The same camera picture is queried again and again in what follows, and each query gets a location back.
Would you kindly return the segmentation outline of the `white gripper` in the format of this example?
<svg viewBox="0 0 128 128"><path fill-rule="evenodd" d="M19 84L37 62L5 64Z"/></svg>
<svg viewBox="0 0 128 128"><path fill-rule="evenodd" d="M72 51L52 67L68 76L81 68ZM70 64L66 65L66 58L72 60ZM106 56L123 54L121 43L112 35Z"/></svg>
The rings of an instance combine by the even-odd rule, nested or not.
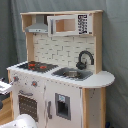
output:
<svg viewBox="0 0 128 128"><path fill-rule="evenodd" d="M4 78L0 79L0 94L6 95L12 91L13 82L6 83Z"/></svg>

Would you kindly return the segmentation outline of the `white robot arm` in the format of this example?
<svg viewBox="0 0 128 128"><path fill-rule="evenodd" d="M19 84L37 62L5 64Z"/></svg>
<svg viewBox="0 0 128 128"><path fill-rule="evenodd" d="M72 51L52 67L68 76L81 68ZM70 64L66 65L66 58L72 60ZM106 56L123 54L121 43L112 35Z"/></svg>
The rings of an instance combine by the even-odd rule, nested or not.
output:
<svg viewBox="0 0 128 128"><path fill-rule="evenodd" d="M13 82L7 84L0 80L0 93L6 94L12 91ZM15 120L0 125L0 128L37 128L35 120L28 114L21 114Z"/></svg>

